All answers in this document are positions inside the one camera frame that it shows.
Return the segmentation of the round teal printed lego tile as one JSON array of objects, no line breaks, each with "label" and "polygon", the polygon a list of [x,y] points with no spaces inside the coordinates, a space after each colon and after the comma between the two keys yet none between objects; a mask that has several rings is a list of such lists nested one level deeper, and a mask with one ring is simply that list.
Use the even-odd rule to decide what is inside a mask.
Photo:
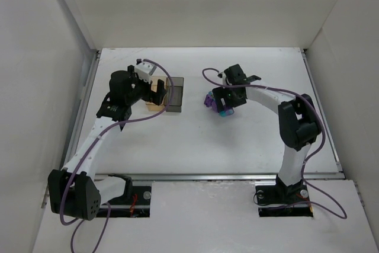
[{"label": "round teal printed lego tile", "polygon": [[226,108],[223,111],[219,112],[219,115],[221,117],[227,117],[227,116],[233,115],[234,113],[235,113],[235,111],[233,108]]}]

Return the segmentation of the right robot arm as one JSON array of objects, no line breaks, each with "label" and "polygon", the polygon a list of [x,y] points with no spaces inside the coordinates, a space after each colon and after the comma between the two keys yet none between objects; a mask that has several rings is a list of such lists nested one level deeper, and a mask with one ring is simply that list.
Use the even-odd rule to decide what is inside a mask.
[{"label": "right robot arm", "polygon": [[280,138],[285,146],[282,165],[275,184],[256,187],[257,204],[293,204],[306,199],[304,163],[311,145],[322,132],[312,98],[262,85],[260,77],[246,76],[240,65],[233,65],[217,76],[222,85],[212,93],[218,113],[253,101],[278,116]]}]

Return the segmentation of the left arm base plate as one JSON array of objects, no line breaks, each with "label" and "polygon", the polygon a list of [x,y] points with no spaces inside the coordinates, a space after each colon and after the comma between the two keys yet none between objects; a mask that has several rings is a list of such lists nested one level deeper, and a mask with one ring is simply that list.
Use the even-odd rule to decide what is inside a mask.
[{"label": "left arm base plate", "polygon": [[110,218],[148,218],[152,185],[134,185],[130,197],[116,197],[109,201]]}]

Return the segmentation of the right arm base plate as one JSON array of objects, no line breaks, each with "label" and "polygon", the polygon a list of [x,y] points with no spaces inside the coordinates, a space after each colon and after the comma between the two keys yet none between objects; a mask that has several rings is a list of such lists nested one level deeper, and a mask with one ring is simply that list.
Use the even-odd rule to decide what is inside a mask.
[{"label": "right arm base plate", "polygon": [[256,185],[255,203],[259,217],[313,217],[307,186]]}]

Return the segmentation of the purple lego brick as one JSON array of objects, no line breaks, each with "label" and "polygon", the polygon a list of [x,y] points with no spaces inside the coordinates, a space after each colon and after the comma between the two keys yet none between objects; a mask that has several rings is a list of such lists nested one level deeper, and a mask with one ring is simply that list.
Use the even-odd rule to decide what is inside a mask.
[{"label": "purple lego brick", "polygon": [[218,113],[217,104],[216,104],[216,101],[214,99],[214,95],[212,92],[209,92],[205,96],[204,105],[207,108],[211,108],[214,112]]}]

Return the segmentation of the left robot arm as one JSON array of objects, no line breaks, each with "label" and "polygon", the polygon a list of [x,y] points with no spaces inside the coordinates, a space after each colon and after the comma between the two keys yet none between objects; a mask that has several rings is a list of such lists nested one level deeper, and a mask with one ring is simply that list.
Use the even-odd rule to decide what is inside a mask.
[{"label": "left robot arm", "polygon": [[82,146],[61,169],[48,176],[50,206],[60,216],[61,224],[79,219],[92,220],[101,205],[114,198],[128,200],[132,196],[133,182],[124,174],[110,174],[95,181],[99,163],[107,157],[113,140],[131,123],[131,108],[140,100],[161,105],[167,93],[165,83],[158,80],[152,90],[151,77],[159,64],[149,59],[139,59],[127,70],[115,71],[109,81],[109,92],[103,99],[92,129]]}]

